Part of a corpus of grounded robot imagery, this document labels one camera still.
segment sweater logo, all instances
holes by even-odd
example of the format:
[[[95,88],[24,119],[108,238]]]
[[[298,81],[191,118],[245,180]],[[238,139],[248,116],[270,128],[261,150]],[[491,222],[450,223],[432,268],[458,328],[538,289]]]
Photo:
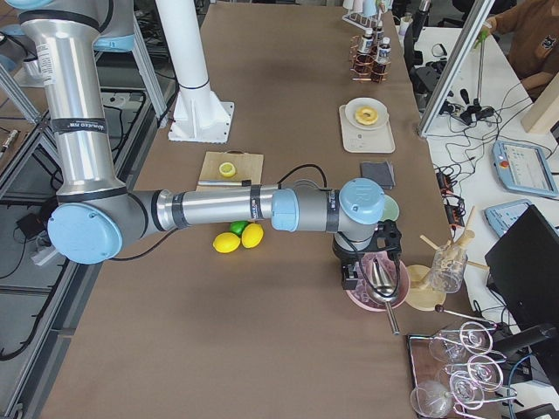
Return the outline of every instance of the sweater logo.
[[[548,35],[542,42],[542,46],[546,50],[550,50],[555,45],[557,38],[552,38],[551,35]]]

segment white plate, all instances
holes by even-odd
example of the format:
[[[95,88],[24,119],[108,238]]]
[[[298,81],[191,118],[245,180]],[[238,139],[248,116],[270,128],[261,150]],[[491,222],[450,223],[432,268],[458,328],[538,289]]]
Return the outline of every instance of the white plate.
[[[355,119],[355,111],[362,106],[372,107],[373,109],[376,109],[376,111],[378,112],[378,120],[376,120],[374,124],[363,125],[357,122],[357,120]],[[386,106],[382,102],[372,98],[356,98],[351,100],[346,105],[345,113],[346,113],[346,118],[348,119],[351,125],[359,129],[366,129],[368,131],[372,131],[380,127],[384,127],[386,125],[386,122],[388,122],[388,116],[389,116],[388,109],[386,109]]]

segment white desk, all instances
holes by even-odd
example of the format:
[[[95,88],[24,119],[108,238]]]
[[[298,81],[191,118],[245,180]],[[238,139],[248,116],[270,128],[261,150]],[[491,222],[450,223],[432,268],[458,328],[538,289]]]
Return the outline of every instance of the white desk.
[[[416,43],[416,49],[423,52],[424,62],[426,63],[439,59],[434,58],[431,53],[431,48],[435,44],[443,44],[450,55],[459,36],[459,31],[459,29],[451,28],[425,28],[420,39]],[[449,98],[449,101],[465,105],[459,95],[459,91],[462,88],[465,88],[468,91],[471,102],[475,99],[477,96],[479,62],[480,48],[473,50],[466,58],[466,61],[460,70],[459,76],[456,78],[454,86],[452,87],[454,97]],[[489,38],[487,40],[485,50],[480,104],[482,106],[492,106],[494,109],[500,109],[502,107],[508,107],[516,104],[509,109],[503,109],[500,113],[502,118],[502,123],[500,125],[502,127],[508,120],[513,118],[520,110],[522,110],[523,107],[531,103],[531,100],[528,98],[528,94],[524,88],[521,85],[518,85],[508,93],[504,105],[501,104],[509,89],[518,83],[518,78],[508,64],[507,59],[503,55],[494,38]],[[529,108],[518,113],[518,115],[516,115],[501,129],[500,138],[502,140],[513,139],[532,141],[546,148],[550,148],[552,150],[555,149],[557,143],[551,134],[535,135],[527,134],[524,131],[521,125],[521,118],[524,114],[526,114],[528,109]],[[435,119],[429,129],[429,136],[427,138],[433,163],[438,166],[452,164],[452,160],[445,148],[445,144],[452,142],[467,145],[468,139],[461,133],[456,134],[457,136],[451,138],[446,136],[454,135],[450,128],[452,128],[453,131],[461,132],[465,127],[466,126],[460,121],[452,120],[448,114],[440,115],[437,119]],[[537,206],[540,212],[553,225],[559,225],[559,202],[553,202],[549,199],[536,196],[513,194],[508,192],[502,186],[493,167],[493,157],[491,156],[491,147],[494,143],[495,132],[493,132],[493,134],[489,133],[491,133],[494,129],[494,124],[489,125],[485,121],[482,121],[478,122],[476,127],[467,130],[467,134],[470,137],[482,138],[484,135],[487,137],[487,144],[485,145],[485,154],[483,157],[481,157],[483,154],[483,147],[479,147],[475,151],[468,152],[468,156],[466,156],[464,152],[465,148],[449,146],[454,161],[464,161],[470,157],[475,157],[477,160],[475,173],[467,177],[467,179],[461,183],[461,191],[459,187],[455,188],[455,191],[465,199],[468,215],[470,214],[473,205],[475,205],[478,210],[478,214],[473,219],[472,224],[476,237],[468,249],[468,257],[470,260],[480,263],[485,263],[484,256],[498,239],[493,230],[491,230],[487,224],[487,221],[482,213],[482,211],[489,206],[507,203],[526,197]],[[481,141],[472,140],[471,144],[472,146],[469,148],[478,146],[481,144]],[[551,158],[549,158],[548,163],[553,172],[559,171],[559,150],[556,151]],[[471,171],[472,168],[472,166],[468,163],[463,163],[462,167],[464,171],[468,172]],[[474,300],[477,300],[481,309],[495,307],[501,304],[501,302],[499,302],[486,288],[487,272],[468,266],[466,268],[465,281],[471,303]],[[495,321],[500,321],[500,312],[501,309],[499,308],[494,311],[484,312],[484,316]],[[559,395],[557,395],[556,391],[552,387],[546,386],[542,388],[535,383],[521,384],[516,387],[519,390],[521,401],[524,404],[527,404],[528,401],[526,408],[545,402],[553,402],[556,409],[559,409]]]

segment blue cable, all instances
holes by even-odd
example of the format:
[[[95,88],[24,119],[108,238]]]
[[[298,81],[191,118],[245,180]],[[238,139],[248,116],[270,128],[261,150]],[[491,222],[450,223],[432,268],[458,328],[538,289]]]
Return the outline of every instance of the blue cable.
[[[516,362],[516,363],[514,364],[514,366],[513,366],[512,369],[510,370],[510,375],[508,376],[508,386],[509,386],[509,387],[511,387],[512,384],[513,384],[513,376],[514,376],[514,373],[516,372],[516,370],[518,369],[518,367],[522,364],[522,362],[524,362],[525,360],[527,360],[530,356],[532,356],[532,354],[526,355],[526,356],[523,357],[520,361],[518,361],[518,362]],[[516,414],[514,413],[513,401],[512,401],[512,399],[511,399],[511,400],[508,400],[507,402],[508,402],[508,414],[509,414],[510,419],[516,419]]]

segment brown table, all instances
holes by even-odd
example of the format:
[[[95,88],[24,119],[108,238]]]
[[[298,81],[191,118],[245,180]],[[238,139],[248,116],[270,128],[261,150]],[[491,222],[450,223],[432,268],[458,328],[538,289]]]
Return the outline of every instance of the brown table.
[[[418,236],[448,238],[427,144],[390,14],[387,82],[349,74],[344,10],[241,3],[210,7],[203,27],[212,88],[235,102],[229,143],[155,139],[138,189],[192,190],[207,150],[265,155],[263,183],[306,162],[340,188],[359,163],[388,157],[396,168],[403,261],[430,264]],[[392,155],[342,148],[338,106],[359,96],[384,102],[397,142]],[[300,176],[320,179],[312,171]],[[384,313],[354,305],[340,287],[325,233],[275,231],[263,243],[219,255],[224,224],[175,234],[134,262],[107,262],[93,289],[43,417],[405,418],[411,376],[404,337]],[[126,251],[135,254],[159,237]],[[464,294],[450,307],[466,309]],[[434,333],[445,314],[396,309],[403,333]]]

